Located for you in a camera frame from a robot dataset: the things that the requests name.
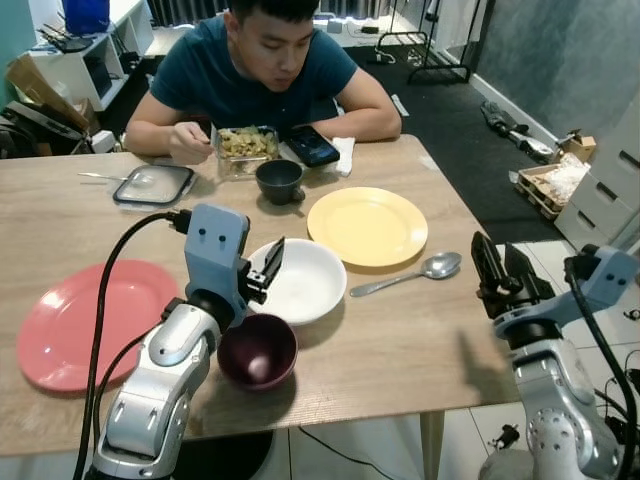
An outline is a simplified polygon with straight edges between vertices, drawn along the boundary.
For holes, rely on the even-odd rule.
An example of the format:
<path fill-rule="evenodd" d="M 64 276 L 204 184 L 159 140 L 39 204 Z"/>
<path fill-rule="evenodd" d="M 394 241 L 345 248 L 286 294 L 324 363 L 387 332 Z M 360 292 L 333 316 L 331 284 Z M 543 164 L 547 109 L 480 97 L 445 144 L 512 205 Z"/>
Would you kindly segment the brown cardboard box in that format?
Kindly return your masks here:
<path fill-rule="evenodd" d="M 65 99 L 42 76 L 28 52 L 23 52 L 8 65 L 5 78 L 15 91 L 22 92 L 36 104 L 50 106 L 51 109 L 68 116 L 70 122 L 77 125 L 81 131 L 95 133 L 99 129 L 91 106 L 87 102 L 70 102 Z"/>

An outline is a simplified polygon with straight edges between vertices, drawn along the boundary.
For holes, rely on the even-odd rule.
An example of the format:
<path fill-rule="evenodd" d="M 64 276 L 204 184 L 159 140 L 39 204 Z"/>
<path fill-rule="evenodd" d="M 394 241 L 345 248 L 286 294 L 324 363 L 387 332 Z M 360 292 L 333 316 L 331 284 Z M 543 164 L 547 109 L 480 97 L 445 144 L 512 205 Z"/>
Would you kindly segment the grey black power tool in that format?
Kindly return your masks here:
<path fill-rule="evenodd" d="M 511 141 L 518 150 L 525 152 L 536 163 L 541 165 L 558 163 L 557 150 L 553 150 L 540 140 L 531 137 L 529 125 L 517 123 L 516 119 L 513 119 L 506 110 L 499 108 L 495 102 L 483 101 L 481 113 L 492 131 L 498 133 L 499 137 Z"/>

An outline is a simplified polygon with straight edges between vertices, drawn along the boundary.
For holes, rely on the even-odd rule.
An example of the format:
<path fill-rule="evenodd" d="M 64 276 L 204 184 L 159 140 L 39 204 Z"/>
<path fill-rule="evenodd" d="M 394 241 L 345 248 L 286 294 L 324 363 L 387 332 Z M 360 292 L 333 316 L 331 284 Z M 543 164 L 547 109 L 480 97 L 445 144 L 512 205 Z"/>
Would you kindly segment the white paper napkin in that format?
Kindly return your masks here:
<path fill-rule="evenodd" d="M 333 137 L 332 145 L 339 154 L 339 159 L 329 166 L 330 173 L 335 173 L 339 177 L 348 177 L 352 172 L 353 150 L 355 150 L 356 140 L 353 137 Z"/>

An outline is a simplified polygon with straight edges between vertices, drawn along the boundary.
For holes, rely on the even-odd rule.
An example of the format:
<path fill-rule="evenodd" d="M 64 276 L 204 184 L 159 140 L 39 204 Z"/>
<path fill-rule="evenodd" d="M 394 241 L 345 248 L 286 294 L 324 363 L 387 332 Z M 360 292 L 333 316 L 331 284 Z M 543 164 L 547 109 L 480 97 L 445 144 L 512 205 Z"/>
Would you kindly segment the thin metal utensil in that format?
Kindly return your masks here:
<path fill-rule="evenodd" d="M 123 184 L 128 183 L 129 180 L 132 180 L 129 177 L 116 177 L 116 175 L 104 175 L 88 172 L 79 172 L 77 175 L 78 177 L 87 177 L 96 180 L 110 180 L 110 182 L 115 182 L 116 184 L 119 184 L 119 186 L 123 186 Z"/>

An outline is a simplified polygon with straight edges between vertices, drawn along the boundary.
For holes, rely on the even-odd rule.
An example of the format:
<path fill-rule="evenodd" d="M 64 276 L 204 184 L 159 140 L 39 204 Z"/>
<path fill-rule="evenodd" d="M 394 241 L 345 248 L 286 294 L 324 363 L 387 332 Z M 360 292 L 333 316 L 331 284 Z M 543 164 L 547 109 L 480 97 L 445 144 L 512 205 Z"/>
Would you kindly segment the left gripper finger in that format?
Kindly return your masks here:
<path fill-rule="evenodd" d="M 282 237 L 278 241 L 271 243 L 270 247 L 264 250 L 261 265 L 261 292 L 268 291 L 271 283 L 274 283 L 276 276 L 282 269 L 284 247 L 285 237 Z"/>

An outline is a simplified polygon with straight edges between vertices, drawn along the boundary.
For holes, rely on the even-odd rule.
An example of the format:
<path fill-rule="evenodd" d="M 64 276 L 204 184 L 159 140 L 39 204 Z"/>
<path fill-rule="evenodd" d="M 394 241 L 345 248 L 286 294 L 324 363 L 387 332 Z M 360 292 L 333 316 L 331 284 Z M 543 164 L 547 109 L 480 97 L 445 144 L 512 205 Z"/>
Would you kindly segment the blue plastic container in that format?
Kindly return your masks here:
<path fill-rule="evenodd" d="M 73 36 L 100 35 L 110 28 L 110 0 L 61 0 L 65 31 Z"/>

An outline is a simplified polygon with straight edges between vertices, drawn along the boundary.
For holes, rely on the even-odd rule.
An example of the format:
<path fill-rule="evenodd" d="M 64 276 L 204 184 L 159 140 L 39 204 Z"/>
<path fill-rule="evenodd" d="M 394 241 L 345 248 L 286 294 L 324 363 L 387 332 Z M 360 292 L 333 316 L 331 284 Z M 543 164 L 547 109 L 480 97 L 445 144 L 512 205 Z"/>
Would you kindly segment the small cardboard box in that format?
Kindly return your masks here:
<path fill-rule="evenodd" d="M 596 150 L 596 141 L 594 137 L 582 134 L 580 129 L 572 129 L 561 140 L 556 141 L 561 159 L 568 155 L 573 155 L 581 163 L 589 164 L 591 156 Z"/>

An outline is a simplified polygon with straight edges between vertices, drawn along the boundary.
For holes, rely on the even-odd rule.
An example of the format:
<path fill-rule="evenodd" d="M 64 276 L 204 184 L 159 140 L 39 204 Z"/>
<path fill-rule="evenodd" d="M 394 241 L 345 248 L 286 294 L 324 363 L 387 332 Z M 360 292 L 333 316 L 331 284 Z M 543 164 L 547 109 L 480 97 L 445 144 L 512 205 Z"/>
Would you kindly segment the clear black-rimmed container lid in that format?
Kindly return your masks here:
<path fill-rule="evenodd" d="M 137 166 L 111 193 L 111 201 L 127 206 L 168 207 L 186 195 L 195 182 L 196 172 L 188 166 Z"/>

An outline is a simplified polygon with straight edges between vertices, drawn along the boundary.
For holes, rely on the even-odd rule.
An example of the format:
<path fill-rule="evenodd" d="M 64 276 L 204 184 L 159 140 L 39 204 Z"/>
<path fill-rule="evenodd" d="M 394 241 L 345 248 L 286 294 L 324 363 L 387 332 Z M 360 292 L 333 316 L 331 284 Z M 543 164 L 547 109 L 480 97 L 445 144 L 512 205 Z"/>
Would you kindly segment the glass food container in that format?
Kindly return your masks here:
<path fill-rule="evenodd" d="M 280 157 L 279 134 L 270 125 L 214 127 L 210 137 L 221 180 L 252 180 L 261 164 Z"/>

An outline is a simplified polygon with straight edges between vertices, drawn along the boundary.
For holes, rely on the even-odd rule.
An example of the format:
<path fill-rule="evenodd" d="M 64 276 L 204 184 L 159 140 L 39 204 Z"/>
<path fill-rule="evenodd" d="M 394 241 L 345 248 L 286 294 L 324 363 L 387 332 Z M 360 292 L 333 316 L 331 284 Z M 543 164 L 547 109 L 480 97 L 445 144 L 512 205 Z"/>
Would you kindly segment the white shelf unit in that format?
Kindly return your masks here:
<path fill-rule="evenodd" d="M 37 44 L 29 50 L 35 64 L 55 90 L 72 102 L 90 102 L 101 113 L 140 72 L 143 55 L 154 41 L 147 0 L 110 0 L 109 26 L 87 35 L 86 49 L 64 52 L 50 44 L 65 33 L 59 0 L 29 0 Z"/>

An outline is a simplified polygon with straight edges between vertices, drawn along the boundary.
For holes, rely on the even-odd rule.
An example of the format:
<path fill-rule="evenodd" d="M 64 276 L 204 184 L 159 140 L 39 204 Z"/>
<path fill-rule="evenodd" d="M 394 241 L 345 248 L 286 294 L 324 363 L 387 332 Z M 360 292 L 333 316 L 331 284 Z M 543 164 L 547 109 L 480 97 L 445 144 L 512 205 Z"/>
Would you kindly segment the black round base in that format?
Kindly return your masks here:
<path fill-rule="evenodd" d="M 271 431 L 184 442 L 172 480 L 252 480 L 268 462 Z"/>

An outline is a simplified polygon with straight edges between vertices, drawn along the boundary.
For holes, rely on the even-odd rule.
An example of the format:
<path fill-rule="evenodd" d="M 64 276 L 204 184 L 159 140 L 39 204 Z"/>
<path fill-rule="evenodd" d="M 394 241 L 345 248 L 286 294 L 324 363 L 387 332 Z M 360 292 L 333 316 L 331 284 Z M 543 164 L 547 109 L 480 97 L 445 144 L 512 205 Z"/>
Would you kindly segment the metal spoon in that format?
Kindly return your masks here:
<path fill-rule="evenodd" d="M 408 280 L 417 278 L 428 278 L 433 280 L 443 280 L 451 278 L 454 274 L 457 274 L 461 269 L 462 256 L 457 252 L 440 252 L 422 261 L 421 268 L 415 273 L 404 274 L 396 276 L 396 278 L 381 280 L 381 282 L 375 282 L 365 285 L 357 285 L 349 291 L 352 297 L 364 297 L 367 294 L 380 291 L 390 287 L 390 285 L 396 285 Z"/>

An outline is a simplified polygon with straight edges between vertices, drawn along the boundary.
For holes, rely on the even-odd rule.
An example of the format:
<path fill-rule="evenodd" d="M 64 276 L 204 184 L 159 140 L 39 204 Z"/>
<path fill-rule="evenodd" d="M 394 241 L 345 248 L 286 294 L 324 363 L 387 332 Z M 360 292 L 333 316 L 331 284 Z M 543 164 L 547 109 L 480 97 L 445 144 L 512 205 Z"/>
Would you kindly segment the black metal rack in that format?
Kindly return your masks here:
<path fill-rule="evenodd" d="M 406 84 L 465 84 L 479 67 L 493 0 L 422 0 L 419 27 L 408 32 L 419 38 L 410 51 L 419 64 Z"/>

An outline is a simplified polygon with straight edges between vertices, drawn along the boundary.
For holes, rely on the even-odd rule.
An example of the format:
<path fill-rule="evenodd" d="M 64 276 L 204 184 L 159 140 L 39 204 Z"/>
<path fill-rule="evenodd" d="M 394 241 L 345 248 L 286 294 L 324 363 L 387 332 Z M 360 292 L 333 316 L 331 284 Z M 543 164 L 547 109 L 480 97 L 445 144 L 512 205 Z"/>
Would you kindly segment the black power plug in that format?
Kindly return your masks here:
<path fill-rule="evenodd" d="M 489 440 L 489 445 L 494 451 L 503 451 L 515 445 L 520 439 L 520 430 L 516 425 L 504 424 L 500 428 L 500 433 L 495 438 Z"/>

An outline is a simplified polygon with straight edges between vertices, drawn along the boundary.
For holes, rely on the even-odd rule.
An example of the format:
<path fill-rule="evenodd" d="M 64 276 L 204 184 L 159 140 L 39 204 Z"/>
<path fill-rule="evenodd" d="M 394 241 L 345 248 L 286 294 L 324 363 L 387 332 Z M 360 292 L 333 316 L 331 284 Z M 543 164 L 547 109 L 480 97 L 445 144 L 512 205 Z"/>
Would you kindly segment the yellow plate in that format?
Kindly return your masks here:
<path fill-rule="evenodd" d="M 410 260 L 429 237 L 428 220 L 419 207 L 388 189 L 337 189 L 317 200 L 305 218 L 312 241 L 361 268 Z"/>

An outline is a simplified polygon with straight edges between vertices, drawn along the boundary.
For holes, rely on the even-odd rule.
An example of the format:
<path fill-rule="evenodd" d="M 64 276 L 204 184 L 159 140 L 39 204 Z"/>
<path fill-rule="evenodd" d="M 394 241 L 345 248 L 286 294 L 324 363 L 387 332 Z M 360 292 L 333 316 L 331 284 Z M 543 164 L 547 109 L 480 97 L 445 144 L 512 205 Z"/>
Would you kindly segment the white bowl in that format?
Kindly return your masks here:
<path fill-rule="evenodd" d="M 328 315 L 346 294 L 346 265 L 324 244 L 285 238 L 279 273 L 266 302 L 250 302 L 255 314 L 279 317 L 291 326 L 315 323 Z"/>

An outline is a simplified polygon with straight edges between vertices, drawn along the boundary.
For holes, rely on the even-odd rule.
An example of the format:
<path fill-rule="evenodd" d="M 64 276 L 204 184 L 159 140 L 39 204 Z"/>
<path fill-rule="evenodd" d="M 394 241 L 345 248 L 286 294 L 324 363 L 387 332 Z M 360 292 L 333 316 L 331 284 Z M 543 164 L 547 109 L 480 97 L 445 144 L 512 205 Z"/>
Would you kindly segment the pink plate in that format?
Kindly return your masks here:
<path fill-rule="evenodd" d="M 28 383 L 54 392 L 84 392 L 102 269 L 100 262 L 68 276 L 29 311 L 15 348 Z M 119 380 L 136 369 L 138 346 L 111 374 L 105 374 L 106 366 L 125 344 L 160 323 L 161 312 L 177 293 L 177 282 L 159 265 L 134 259 L 115 262 L 108 285 L 99 381 Z"/>

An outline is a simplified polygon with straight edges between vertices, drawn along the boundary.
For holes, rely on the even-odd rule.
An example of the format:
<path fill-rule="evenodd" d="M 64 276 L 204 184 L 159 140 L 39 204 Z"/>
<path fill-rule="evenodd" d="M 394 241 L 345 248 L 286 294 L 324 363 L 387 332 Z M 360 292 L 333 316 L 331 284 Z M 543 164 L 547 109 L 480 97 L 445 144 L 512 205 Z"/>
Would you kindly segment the blue-shirted man's right hand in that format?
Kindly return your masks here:
<path fill-rule="evenodd" d="M 211 140 L 197 122 L 172 125 L 168 132 L 168 142 L 169 155 L 174 163 L 204 163 L 212 155 Z"/>

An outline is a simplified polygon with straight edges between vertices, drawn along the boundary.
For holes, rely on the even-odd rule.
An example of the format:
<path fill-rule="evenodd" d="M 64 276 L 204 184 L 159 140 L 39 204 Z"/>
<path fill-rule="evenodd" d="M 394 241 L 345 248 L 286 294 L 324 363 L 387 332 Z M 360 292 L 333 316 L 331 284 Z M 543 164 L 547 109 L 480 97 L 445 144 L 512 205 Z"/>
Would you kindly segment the maroon bowl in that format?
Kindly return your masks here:
<path fill-rule="evenodd" d="M 269 390 L 292 374 L 298 349 L 296 334 L 282 317 L 253 314 L 221 337 L 216 358 L 233 387 Z"/>

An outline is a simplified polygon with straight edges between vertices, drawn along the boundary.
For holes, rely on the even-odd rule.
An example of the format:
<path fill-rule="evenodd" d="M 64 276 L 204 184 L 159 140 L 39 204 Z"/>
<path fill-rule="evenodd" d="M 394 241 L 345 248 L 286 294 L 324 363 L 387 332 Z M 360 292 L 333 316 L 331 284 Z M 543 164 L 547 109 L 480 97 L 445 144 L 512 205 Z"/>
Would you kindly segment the small dark bowl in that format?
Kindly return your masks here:
<path fill-rule="evenodd" d="M 255 170 L 255 179 L 262 197 L 269 204 L 282 206 L 305 200 L 301 189 L 303 173 L 302 166 L 293 161 L 271 160 Z"/>

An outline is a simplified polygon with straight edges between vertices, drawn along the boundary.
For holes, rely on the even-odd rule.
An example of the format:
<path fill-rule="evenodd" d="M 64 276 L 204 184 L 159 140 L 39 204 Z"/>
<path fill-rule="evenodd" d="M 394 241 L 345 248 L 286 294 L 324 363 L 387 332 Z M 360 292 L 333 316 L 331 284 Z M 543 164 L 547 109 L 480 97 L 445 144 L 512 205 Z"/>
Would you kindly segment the white drawer cabinet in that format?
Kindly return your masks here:
<path fill-rule="evenodd" d="M 613 131 L 596 137 L 591 165 L 556 227 L 573 247 L 612 246 L 637 255 L 640 239 L 640 96 Z"/>

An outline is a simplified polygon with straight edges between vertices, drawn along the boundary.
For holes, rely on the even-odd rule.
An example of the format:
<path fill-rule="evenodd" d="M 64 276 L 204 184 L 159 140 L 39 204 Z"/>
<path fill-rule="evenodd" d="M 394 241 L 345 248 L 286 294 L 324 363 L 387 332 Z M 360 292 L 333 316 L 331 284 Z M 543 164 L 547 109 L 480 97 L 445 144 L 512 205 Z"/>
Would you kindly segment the man in blue t-shirt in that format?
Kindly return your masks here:
<path fill-rule="evenodd" d="M 179 110 L 179 122 L 205 115 L 219 127 L 273 125 L 282 131 L 342 114 L 339 96 L 390 100 L 332 36 L 315 27 L 319 5 L 230 0 L 228 12 L 201 20 L 175 41 L 148 92 Z"/>

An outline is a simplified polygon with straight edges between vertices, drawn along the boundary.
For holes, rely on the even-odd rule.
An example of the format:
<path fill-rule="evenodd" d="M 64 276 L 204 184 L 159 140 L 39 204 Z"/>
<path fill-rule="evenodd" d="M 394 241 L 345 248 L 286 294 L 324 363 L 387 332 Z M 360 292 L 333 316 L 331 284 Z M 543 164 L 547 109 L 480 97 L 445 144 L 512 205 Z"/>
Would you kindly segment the black smartphone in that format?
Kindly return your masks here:
<path fill-rule="evenodd" d="M 307 168 L 338 163 L 340 160 L 340 152 L 337 148 L 312 125 L 297 125 L 289 129 L 282 133 L 280 142 L 287 146 Z"/>

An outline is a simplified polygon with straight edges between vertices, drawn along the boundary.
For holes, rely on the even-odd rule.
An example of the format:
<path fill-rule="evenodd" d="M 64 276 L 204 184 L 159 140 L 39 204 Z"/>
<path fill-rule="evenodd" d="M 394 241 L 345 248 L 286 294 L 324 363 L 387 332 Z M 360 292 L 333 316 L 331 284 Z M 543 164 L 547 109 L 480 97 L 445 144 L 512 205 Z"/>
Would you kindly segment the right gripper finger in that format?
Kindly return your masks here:
<path fill-rule="evenodd" d="M 506 270 L 503 269 L 502 255 L 497 246 L 484 233 L 474 233 L 471 239 L 471 255 L 480 279 L 480 291 L 497 294 L 506 287 Z"/>
<path fill-rule="evenodd" d="M 504 247 L 506 247 L 504 266 L 507 274 L 521 285 L 521 293 L 526 294 L 530 300 L 544 300 L 545 282 L 532 266 L 529 256 L 515 244 L 504 244 Z"/>

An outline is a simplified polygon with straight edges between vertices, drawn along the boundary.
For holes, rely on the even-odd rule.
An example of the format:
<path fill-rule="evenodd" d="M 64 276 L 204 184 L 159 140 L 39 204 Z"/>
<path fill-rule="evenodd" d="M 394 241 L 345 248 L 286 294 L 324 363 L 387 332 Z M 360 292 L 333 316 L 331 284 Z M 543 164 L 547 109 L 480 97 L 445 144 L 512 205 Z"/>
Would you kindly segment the crumpled clear plastic bag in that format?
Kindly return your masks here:
<path fill-rule="evenodd" d="M 550 192 L 561 204 L 566 204 L 568 198 L 590 172 L 590 164 L 582 161 L 576 154 L 564 154 L 556 164 L 556 168 L 543 175 L 544 182 L 550 187 Z"/>

